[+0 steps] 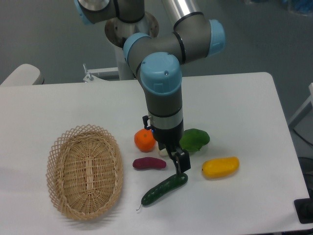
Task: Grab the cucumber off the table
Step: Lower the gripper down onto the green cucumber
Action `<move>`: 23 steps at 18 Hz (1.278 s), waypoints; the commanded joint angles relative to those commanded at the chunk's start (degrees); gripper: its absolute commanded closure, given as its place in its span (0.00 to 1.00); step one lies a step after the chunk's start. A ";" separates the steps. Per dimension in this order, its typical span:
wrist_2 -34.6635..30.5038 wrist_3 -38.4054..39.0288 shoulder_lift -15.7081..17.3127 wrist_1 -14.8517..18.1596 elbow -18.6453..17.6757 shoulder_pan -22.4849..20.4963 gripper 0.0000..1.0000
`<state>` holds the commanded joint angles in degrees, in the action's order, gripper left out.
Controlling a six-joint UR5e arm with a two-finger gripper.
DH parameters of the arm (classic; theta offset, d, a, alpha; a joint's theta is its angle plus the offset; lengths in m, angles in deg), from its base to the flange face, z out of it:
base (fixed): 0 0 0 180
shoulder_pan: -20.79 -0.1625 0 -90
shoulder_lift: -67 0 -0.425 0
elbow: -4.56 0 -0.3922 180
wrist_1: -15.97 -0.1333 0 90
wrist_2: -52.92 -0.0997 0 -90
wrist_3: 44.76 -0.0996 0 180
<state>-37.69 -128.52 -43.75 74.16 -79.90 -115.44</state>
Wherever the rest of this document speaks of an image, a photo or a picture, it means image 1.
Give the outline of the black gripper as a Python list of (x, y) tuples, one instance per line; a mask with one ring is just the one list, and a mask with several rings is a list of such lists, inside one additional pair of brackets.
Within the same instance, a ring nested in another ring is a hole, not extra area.
[(151, 121), (153, 137), (157, 141), (158, 150), (166, 149), (170, 159), (173, 161), (176, 174), (181, 175), (191, 168), (190, 156), (187, 150), (180, 146), (180, 139), (183, 136), (183, 119), (181, 122), (169, 129), (158, 128)]

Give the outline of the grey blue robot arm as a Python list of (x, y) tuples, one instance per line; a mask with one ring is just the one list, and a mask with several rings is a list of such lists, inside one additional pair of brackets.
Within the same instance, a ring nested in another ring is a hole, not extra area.
[(224, 49), (221, 23), (207, 20), (194, 0), (165, 0), (173, 32), (152, 37), (142, 0), (77, 0), (74, 4), (86, 24), (117, 21), (115, 34), (125, 62), (145, 93), (144, 127), (167, 151), (177, 174), (189, 170), (189, 154), (179, 142), (183, 135), (180, 66)]

